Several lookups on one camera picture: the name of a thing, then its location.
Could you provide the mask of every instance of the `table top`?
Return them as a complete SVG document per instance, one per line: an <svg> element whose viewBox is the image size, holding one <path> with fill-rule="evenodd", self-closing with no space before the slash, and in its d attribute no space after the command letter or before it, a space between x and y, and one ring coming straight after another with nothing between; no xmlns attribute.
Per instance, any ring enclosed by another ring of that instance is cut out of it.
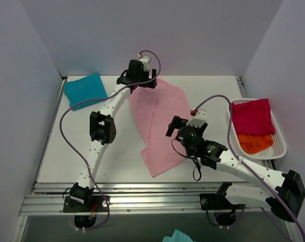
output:
<svg viewBox="0 0 305 242"><path fill-rule="evenodd" d="M68 77L75 81L81 76ZM239 87L234 76L160 76L172 85L181 87L190 106L196 107L205 98L223 94L229 99L241 98ZM117 76L102 76L106 92L110 94L116 84ZM90 147L89 115L98 111L103 103L69 112L63 122L63 130L71 143L86 157ZM65 143L60 131L59 120L63 112L69 108L69 101L63 94L57 111L57 117L50 134L47 148L39 170L38 183L74 183L84 166L81 158ZM204 137L227 145L228 129L227 103L222 98L215 98L204 104L209 124ZM141 150L145 144L135 125L126 100L115 117L118 135L107 148L100 163L96 181L98 183L190 183L194 164L185 161L182 164L158 175L150 175L141 158ZM209 167L202 167L200 182L242 182L243 180Z"/></svg>

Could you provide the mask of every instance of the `pink garment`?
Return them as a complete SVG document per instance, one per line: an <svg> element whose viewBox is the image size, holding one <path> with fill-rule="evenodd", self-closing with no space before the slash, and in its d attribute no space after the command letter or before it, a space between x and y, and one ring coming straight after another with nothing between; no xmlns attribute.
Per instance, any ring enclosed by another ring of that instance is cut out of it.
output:
<svg viewBox="0 0 305 242"><path fill-rule="evenodd" d="M168 124L175 115L191 119L184 91L158 79L154 89L136 88L129 101L136 125L147 146L141 151L141 156L152 177L185 161L171 145L177 130L172 137L166 137ZM174 141L173 144L178 152L186 154L179 142Z"/></svg>
<svg viewBox="0 0 305 242"><path fill-rule="evenodd" d="M274 135L268 98L232 104L232 122L238 135Z"/></svg>

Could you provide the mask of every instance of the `teal fabric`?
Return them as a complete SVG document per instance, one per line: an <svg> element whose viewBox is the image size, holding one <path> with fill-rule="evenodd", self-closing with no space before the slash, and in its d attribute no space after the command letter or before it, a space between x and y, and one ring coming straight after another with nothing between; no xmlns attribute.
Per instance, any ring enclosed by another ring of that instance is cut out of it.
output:
<svg viewBox="0 0 305 242"><path fill-rule="evenodd" d="M64 94L70 101L70 107L89 99L108 97L99 74L93 74L77 81L65 83ZM73 111L93 105L98 102L101 101L84 103L73 108Z"/></svg>
<svg viewBox="0 0 305 242"><path fill-rule="evenodd" d="M194 242L188 235L175 230L172 237L164 237L163 242Z"/></svg>

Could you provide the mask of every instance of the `laundry basket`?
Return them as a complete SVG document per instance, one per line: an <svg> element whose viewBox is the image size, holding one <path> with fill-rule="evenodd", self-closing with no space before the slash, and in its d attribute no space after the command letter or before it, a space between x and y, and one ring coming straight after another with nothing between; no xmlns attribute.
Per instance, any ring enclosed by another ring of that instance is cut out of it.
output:
<svg viewBox="0 0 305 242"><path fill-rule="evenodd" d="M241 104L241 103L246 103L249 101L254 101L257 99L254 98L242 98L242 99L235 99L232 100L231 102L234 104ZM231 126L231 131L230 131L230 142L232 144L232 147L234 149L234 151L247 159L253 160L253 161L257 161L257 160L271 160L271 159L278 159L283 157L286 154L286 144L285 141L282 137L282 133L279 130L279 127L277 125L277 122L273 116L273 113L270 111L271 117L272 117L272 123L273 126L276 130L276 133L274 135L272 135L273 138L273 145L269 148L267 148L266 150L263 150L259 153L256 154L247 154L244 152L244 150L242 149L242 147L240 146L240 143L238 141L238 136L237 133L235 131L234 125L232 124ZM230 120L230 110L228 107L228 121Z"/></svg>

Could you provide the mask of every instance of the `folded teal cloth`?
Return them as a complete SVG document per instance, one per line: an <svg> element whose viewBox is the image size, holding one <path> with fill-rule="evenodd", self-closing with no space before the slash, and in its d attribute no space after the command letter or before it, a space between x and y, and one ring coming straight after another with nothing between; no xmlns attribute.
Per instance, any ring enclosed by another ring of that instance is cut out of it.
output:
<svg viewBox="0 0 305 242"><path fill-rule="evenodd" d="M172 237L164 237L163 242L194 242L188 235L175 230Z"/></svg>
<svg viewBox="0 0 305 242"><path fill-rule="evenodd" d="M70 101L70 107L86 100L108 97L99 74L93 74L77 81L65 83L64 94ZM102 101L84 103L73 108L73 111L93 105L98 102Z"/></svg>

